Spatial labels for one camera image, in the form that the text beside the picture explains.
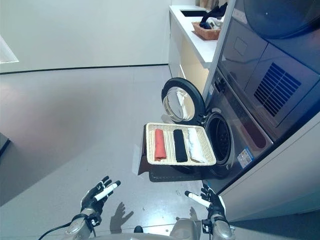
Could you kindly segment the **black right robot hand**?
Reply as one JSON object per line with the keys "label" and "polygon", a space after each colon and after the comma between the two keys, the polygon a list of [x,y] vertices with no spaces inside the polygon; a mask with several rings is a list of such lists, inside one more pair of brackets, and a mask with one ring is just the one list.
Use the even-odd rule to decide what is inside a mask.
{"label": "black right robot hand", "polygon": [[192,193],[188,190],[186,190],[184,194],[207,209],[208,220],[220,220],[227,222],[226,209],[222,198],[217,195],[207,184],[203,183],[200,195]]}

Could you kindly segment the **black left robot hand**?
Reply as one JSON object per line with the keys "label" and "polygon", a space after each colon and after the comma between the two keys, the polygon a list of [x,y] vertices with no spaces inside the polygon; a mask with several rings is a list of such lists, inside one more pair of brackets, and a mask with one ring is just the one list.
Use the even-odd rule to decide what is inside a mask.
{"label": "black left robot hand", "polygon": [[112,182],[109,176],[105,176],[81,199],[80,211],[82,212],[85,209],[92,209],[94,212],[101,214],[103,212],[105,202],[120,185],[120,180]]}

